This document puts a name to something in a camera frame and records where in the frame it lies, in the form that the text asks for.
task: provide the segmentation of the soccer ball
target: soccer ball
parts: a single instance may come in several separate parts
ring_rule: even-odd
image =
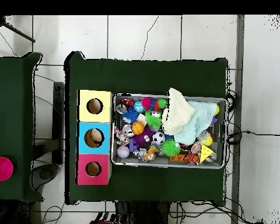
[[[157,131],[156,134],[152,136],[152,142],[156,145],[161,145],[165,141],[164,133]]]

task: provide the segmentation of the yellow box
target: yellow box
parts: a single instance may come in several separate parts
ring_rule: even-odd
[[[78,101],[80,101],[79,120],[81,122],[110,123],[111,101],[112,101],[111,92],[95,91],[95,90],[79,90],[78,95],[79,94],[80,94],[80,97],[78,99]],[[95,102],[100,106],[102,105],[99,113],[97,114],[93,114],[89,111],[90,102],[93,102],[90,101],[92,99],[97,99],[98,101]]]

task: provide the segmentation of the dark green tablecloth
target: dark green tablecloth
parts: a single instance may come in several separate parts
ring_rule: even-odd
[[[33,68],[39,53],[0,58],[0,156],[14,164],[12,176],[0,181],[0,199],[39,201],[30,186],[33,139]]]
[[[181,169],[113,165],[108,185],[75,185],[76,91],[166,95],[173,87],[184,96],[225,97],[225,58],[216,61],[119,61],[83,59],[72,52],[65,61],[66,197],[77,200],[223,201],[223,169]]]

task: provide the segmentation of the orange ball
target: orange ball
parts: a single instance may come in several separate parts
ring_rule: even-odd
[[[144,125],[140,121],[136,121],[132,124],[132,130],[135,135],[140,135],[144,132]]]

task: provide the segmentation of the light blue cloth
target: light blue cloth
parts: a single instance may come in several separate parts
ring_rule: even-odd
[[[217,104],[213,102],[201,102],[189,100],[188,104],[195,108],[195,113],[183,129],[174,135],[174,140],[182,144],[191,145],[199,134],[207,129],[216,113]]]

